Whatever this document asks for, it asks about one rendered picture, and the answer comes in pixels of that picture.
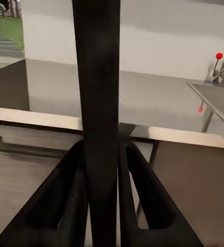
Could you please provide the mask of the poster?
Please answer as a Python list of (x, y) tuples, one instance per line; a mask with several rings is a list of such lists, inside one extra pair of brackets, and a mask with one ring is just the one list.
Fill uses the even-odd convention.
[(120, 0), (72, 0), (93, 247), (116, 247)]

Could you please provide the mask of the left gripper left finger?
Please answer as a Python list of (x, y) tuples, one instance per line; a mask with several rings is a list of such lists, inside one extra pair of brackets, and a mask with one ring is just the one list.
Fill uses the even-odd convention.
[(84, 247), (88, 206), (83, 139), (0, 234), (0, 247)]

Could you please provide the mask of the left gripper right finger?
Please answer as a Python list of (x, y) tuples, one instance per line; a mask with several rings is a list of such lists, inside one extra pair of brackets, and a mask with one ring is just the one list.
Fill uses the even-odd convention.
[[(149, 230), (137, 226), (131, 172)], [(204, 247), (137, 146), (118, 138), (121, 247)]]

